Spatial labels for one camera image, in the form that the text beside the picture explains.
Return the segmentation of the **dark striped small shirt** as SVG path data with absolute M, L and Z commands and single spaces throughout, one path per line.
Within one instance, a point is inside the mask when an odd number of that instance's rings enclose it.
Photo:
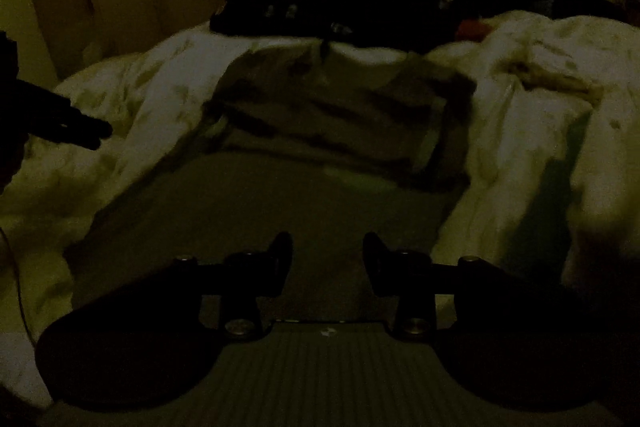
M 186 255 L 218 261 L 293 236 L 292 295 L 361 260 L 376 233 L 429 251 L 469 186 L 474 82 L 414 55 L 364 67 L 328 46 L 235 60 L 201 124 L 65 251 L 86 303 Z

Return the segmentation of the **floral white bed duvet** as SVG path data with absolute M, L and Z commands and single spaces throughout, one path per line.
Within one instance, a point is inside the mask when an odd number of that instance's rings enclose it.
M 550 20 L 521 11 L 486 24 L 494 31 L 482 42 L 448 43 L 427 54 L 315 38 L 227 37 L 196 26 L 60 83 L 56 94 L 109 122 L 113 135 L 99 150 L 15 132 L 2 142 L 2 424 L 24 425 L 19 407 L 41 410 L 55 401 L 35 349 L 50 324 L 85 304 L 74 303 L 66 249 L 198 129 L 222 76 L 248 52 L 328 46 L 373 68 L 414 55 L 468 77 L 475 84 L 464 163 L 469 186 L 425 252 L 439 265 L 475 256 L 544 283 L 603 285 L 607 306 L 626 293 L 638 312 L 629 280 L 639 254 L 638 30 L 605 18 Z M 385 329 L 362 241 L 360 254 L 312 300 L 292 295 L 293 260 L 270 329 L 340 320 Z

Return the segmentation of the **small red item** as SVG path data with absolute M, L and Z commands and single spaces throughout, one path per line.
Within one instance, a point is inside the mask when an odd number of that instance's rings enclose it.
M 493 31 L 494 28 L 480 20 L 464 20 L 458 26 L 456 38 L 459 41 L 482 42 Z

